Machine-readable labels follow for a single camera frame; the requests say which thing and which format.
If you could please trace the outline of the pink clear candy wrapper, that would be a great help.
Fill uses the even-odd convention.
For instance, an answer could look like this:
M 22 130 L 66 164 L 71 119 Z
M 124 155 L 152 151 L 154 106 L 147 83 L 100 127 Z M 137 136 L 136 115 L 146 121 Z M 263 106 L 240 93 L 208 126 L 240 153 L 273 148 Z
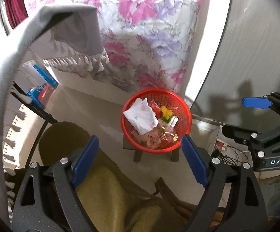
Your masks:
M 165 122 L 160 122 L 151 131 L 139 135 L 137 131 L 131 132 L 137 143 L 148 149 L 166 149 L 179 140 L 176 130 Z

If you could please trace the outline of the floral plastic sheet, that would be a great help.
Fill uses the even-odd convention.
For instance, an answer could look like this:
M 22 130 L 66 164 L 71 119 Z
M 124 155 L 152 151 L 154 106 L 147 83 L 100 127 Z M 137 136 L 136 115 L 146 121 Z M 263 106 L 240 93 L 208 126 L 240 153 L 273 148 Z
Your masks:
M 32 15 L 48 4 L 81 3 L 97 9 L 109 62 L 99 81 L 126 92 L 149 88 L 178 92 L 202 0 L 24 0 Z

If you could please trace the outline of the red snack bag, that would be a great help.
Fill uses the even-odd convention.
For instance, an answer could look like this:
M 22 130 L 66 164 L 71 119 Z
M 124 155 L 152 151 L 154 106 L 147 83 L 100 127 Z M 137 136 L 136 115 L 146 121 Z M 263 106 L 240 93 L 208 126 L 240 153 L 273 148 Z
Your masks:
M 148 106 L 155 113 L 155 116 L 156 116 L 157 119 L 160 119 L 163 116 L 163 112 L 161 111 L 160 107 L 157 105 L 157 103 L 154 100 L 151 100 L 148 103 Z

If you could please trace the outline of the grey feather print tablecloth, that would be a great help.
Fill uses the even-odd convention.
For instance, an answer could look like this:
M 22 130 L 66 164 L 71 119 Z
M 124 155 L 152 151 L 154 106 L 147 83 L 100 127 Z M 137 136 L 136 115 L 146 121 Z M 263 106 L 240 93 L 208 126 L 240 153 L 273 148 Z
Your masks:
M 25 101 L 38 77 L 20 75 L 23 64 L 47 61 L 68 71 L 103 71 L 108 57 L 103 47 L 95 7 L 81 3 L 50 4 L 24 19 L 0 46 L 0 219 L 8 224 L 8 198 L 3 173 L 4 113 L 15 92 Z

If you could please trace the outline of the red plastic trash basket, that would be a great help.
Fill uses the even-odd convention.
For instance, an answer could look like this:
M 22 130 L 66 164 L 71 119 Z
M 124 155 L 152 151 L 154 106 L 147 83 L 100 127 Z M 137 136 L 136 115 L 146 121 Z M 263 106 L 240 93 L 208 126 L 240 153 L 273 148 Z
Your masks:
M 191 112 L 176 93 L 165 89 L 146 89 L 131 96 L 124 104 L 121 117 L 123 148 L 165 154 L 175 152 L 181 138 L 191 131 Z

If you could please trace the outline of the dark red curtain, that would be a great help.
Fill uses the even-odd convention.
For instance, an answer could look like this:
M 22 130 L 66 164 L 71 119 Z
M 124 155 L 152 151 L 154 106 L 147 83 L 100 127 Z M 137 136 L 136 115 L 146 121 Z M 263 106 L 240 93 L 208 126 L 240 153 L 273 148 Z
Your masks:
M 24 0 L 4 0 L 6 15 L 12 29 L 28 17 Z

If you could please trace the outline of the black folding table leg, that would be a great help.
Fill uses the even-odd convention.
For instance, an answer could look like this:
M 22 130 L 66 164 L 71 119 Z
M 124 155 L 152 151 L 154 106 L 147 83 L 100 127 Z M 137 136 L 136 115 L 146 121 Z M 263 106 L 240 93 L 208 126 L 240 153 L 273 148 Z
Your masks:
M 26 168 L 33 161 L 41 162 L 38 143 L 47 127 L 56 122 L 14 83 L 4 117 L 4 167 Z

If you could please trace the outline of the green tea packet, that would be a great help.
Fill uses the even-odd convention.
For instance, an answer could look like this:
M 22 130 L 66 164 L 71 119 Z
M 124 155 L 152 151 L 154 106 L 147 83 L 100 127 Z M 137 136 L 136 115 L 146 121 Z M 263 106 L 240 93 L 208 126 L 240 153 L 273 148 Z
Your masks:
M 171 116 L 171 118 L 169 118 L 169 119 L 162 117 L 161 120 L 163 120 L 165 123 L 167 123 L 172 128 L 174 128 L 176 123 L 178 122 L 179 118 L 177 116 Z

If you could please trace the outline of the white pink printed wrapper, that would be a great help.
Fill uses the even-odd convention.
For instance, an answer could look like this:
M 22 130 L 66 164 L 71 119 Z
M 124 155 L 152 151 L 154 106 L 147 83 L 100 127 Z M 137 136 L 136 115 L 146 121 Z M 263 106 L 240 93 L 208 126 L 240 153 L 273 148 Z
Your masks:
M 137 98 L 133 105 L 123 112 L 123 115 L 139 135 L 152 131 L 158 125 L 158 119 L 148 106 L 147 98 L 144 100 Z

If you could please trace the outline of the blue plastic stool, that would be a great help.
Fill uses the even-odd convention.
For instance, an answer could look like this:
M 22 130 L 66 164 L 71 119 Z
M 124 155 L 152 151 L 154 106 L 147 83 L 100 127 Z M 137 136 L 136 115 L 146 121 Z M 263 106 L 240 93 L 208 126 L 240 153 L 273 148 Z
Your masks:
M 31 85 L 26 94 L 40 108 L 45 109 L 52 93 L 58 87 L 58 82 L 45 67 L 40 67 L 34 62 L 28 62 L 23 66 Z

